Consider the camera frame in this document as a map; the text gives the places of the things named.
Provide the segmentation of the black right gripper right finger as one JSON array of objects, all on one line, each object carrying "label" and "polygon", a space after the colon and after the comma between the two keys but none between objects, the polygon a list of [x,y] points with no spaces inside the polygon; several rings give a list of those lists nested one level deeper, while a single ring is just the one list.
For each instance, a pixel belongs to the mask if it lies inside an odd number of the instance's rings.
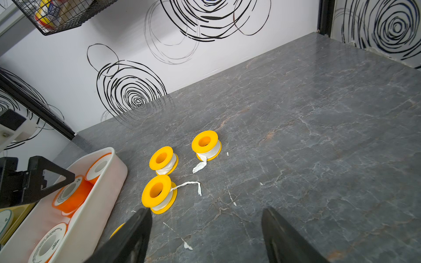
[{"label": "black right gripper right finger", "polygon": [[271,263],[328,263],[273,207],[263,209],[261,224]]}]

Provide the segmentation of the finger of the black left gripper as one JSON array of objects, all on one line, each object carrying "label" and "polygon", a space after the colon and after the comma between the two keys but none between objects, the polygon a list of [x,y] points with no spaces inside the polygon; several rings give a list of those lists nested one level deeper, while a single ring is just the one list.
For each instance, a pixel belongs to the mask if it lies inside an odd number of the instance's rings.
[{"label": "finger of the black left gripper", "polygon": [[[1,158],[1,208],[35,203],[75,180],[74,173],[42,156],[30,158],[26,171],[16,170],[18,162],[16,157]],[[48,187],[44,171],[56,173],[65,180]]]}]

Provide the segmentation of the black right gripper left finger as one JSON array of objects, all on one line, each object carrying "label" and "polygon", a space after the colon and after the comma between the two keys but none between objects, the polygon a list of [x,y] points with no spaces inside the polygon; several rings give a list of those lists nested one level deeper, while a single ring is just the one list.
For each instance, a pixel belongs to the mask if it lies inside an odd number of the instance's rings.
[{"label": "black right gripper left finger", "polygon": [[137,211],[87,263],[143,263],[152,228],[149,208]]}]

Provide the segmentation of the orange sealing tape roll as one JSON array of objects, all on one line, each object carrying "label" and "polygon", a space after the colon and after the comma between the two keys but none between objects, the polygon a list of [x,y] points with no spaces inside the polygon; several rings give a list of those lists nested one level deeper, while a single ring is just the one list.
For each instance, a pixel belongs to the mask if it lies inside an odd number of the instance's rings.
[{"label": "orange sealing tape roll", "polygon": [[91,184],[95,184],[101,176],[107,164],[111,161],[112,153],[107,153],[97,159],[85,174],[85,179]]},{"label": "orange sealing tape roll", "polygon": [[61,222],[51,228],[37,243],[28,263],[48,263],[68,231],[68,224]]},{"label": "orange sealing tape roll", "polygon": [[93,184],[83,175],[78,175],[74,182],[60,189],[52,201],[52,207],[70,216],[83,205],[92,188]]}]

